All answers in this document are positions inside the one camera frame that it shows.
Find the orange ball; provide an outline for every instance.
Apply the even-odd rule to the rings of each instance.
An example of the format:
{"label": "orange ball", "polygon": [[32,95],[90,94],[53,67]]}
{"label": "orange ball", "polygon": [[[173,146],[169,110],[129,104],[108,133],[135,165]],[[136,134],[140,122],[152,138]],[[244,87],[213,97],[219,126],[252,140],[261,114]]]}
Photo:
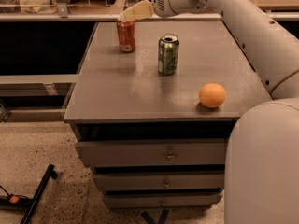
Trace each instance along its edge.
{"label": "orange ball", "polygon": [[221,105],[226,97],[223,86],[216,83],[206,84],[199,91],[199,100],[201,104],[208,108],[216,108]]}

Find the floor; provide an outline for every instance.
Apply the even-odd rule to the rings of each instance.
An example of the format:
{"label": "floor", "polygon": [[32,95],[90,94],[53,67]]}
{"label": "floor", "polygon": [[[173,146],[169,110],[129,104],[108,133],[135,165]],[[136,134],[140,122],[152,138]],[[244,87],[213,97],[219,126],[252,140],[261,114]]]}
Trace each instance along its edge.
{"label": "floor", "polygon": [[[58,178],[50,179],[32,224],[158,223],[163,209],[107,209],[74,148],[76,138],[60,114],[17,113],[0,123],[0,185],[9,193],[33,197],[49,164]],[[165,208],[166,224],[223,224],[224,198],[212,207]],[[22,212],[0,210],[0,224],[15,224]]]}

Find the green can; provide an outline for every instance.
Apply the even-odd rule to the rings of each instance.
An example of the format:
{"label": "green can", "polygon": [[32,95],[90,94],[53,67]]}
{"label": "green can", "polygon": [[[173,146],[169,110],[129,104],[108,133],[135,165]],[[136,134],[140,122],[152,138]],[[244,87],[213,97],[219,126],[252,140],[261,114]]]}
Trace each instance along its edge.
{"label": "green can", "polygon": [[159,40],[158,71],[164,75],[176,73],[178,64],[178,36],[163,34]]}

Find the black metal stand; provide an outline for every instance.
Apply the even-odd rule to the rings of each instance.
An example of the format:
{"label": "black metal stand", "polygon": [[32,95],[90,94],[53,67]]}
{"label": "black metal stand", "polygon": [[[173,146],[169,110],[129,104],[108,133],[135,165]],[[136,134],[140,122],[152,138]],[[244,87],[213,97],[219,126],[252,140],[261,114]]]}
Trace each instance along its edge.
{"label": "black metal stand", "polygon": [[0,196],[0,208],[9,210],[25,210],[21,224],[29,224],[50,177],[52,179],[56,179],[57,176],[57,173],[54,171],[54,165],[50,164],[41,182],[39,183],[35,196],[32,199],[21,198],[17,204],[12,204],[8,201],[7,197]]}

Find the soda can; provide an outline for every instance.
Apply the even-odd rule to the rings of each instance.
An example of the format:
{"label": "soda can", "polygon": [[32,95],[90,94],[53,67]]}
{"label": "soda can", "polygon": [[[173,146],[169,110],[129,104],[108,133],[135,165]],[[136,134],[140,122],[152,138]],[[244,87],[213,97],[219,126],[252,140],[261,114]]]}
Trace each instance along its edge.
{"label": "soda can", "polygon": [[135,50],[135,23],[133,21],[117,21],[120,50],[132,52]]}
{"label": "soda can", "polygon": [[164,75],[172,75],[177,70],[178,36],[163,34],[159,40],[158,70]]}

